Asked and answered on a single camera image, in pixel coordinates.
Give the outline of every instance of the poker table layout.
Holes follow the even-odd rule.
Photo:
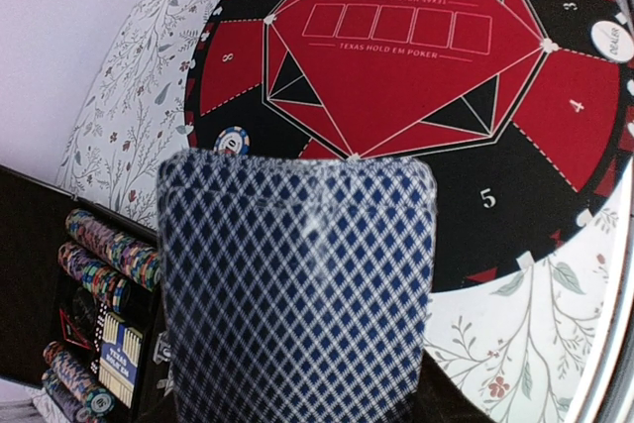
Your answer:
[[[614,0],[221,0],[209,14],[189,144],[427,162],[434,291],[561,246],[634,149],[634,42]]]

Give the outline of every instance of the number 5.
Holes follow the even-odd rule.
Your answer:
[[[486,188],[485,190],[481,190],[479,196],[482,197],[482,201],[484,202],[484,208],[493,208],[497,201],[495,197],[491,195],[491,189]]]

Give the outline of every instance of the red flower print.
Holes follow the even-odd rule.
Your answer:
[[[504,378],[497,376],[495,381],[488,386],[488,389],[491,390],[491,396],[493,398],[501,398],[504,396],[504,393],[510,389],[510,387],[511,386],[508,383],[504,383]]]

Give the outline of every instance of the blue diamond pattern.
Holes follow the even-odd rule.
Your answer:
[[[191,150],[164,163],[159,228],[181,420],[408,421],[435,200],[415,159]]]

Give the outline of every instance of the heart symbol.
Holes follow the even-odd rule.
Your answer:
[[[592,221],[592,214],[586,208],[577,216],[577,225],[583,228],[585,225]]]

